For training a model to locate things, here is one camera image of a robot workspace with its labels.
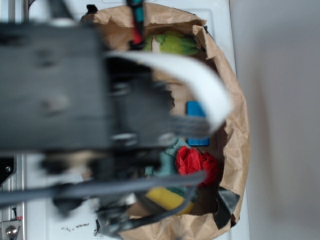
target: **black tape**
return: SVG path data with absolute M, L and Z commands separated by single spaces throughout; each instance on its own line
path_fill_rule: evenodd
M 240 196 L 223 187 L 218 188 L 217 203 L 218 210 L 213 215 L 218 229 L 223 228 L 230 221 L 233 212 L 240 200 Z

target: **black cable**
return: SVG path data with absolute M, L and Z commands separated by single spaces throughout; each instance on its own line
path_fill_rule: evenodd
M 0 206 L 12 205 L 41 198 L 80 199 L 147 191 L 155 187 L 196 186 L 206 177 L 204 171 L 180 176 L 138 178 L 128 181 L 87 181 L 74 185 L 57 185 L 48 188 L 2 192 Z
M 176 214 L 182 212 L 190 203 L 196 190 L 197 190 L 196 185 L 189 187 L 188 192 L 185 195 L 183 203 L 170 211 L 166 211 L 161 214 L 150 215 L 150 216 L 146 216 L 146 217 L 142 217 L 142 218 L 138 218 L 138 219 L 130 219 L 126 222 L 116 223 L 117 225 L 120 225 L 118 231 L 122 232 L 122 231 L 131 230 L 131 229 L 136 229 L 136 228 L 139 228 L 144 225 L 153 224 L 153 223 L 161 221 L 165 218 L 168 218 L 172 215 L 176 215 Z

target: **white wall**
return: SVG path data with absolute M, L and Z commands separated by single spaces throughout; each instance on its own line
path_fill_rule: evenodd
M 320 1 L 229 0 L 251 240 L 320 239 Z

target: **yellow sponge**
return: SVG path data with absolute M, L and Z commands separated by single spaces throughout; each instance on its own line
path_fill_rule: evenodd
M 148 191 L 145 195 L 148 199 L 159 205 L 165 210 L 172 210 L 178 207 L 185 200 L 182 196 L 169 191 L 165 187 L 156 187 Z M 190 202 L 189 205 L 178 215 L 189 214 L 194 207 L 194 203 Z

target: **bolt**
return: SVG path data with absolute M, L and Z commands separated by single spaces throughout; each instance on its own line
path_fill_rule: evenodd
M 11 225 L 6 228 L 5 233 L 10 240 L 13 240 L 18 234 L 18 230 L 15 226 Z
M 11 173 L 11 171 L 12 171 L 12 167 L 7 166 L 7 167 L 5 168 L 5 171 L 6 171 L 7 173 Z
M 65 95 L 57 94 L 43 99 L 41 104 L 44 113 L 56 114 L 63 112 L 68 108 L 69 99 Z

